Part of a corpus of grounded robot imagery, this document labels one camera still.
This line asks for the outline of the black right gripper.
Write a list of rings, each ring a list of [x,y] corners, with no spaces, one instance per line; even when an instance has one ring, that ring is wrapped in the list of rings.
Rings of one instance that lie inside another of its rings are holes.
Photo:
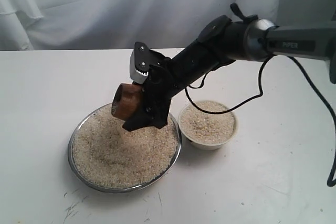
[[[171,99],[175,95],[210,71],[234,62],[219,49],[213,49],[198,40],[173,58],[157,51],[154,53],[159,61],[155,66],[150,65],[145,82],[132,82],[133,92],[142,93],[143,97],[138,110],[122,126],[126,131],[149,126],[161,129],[166,126]]]

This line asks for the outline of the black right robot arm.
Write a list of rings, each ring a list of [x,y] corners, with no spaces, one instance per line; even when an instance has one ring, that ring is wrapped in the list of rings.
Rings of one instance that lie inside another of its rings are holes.
[[[129,64],[133,82],[118,87],[112,114],[128,131],[160,129],[171,99],[198,78],[237,60],[263,62],[275,55],[327,61],[335,83],[335,22],[280,27],[257,16],[238,22],[221,16],[173,58],[136,42]]]

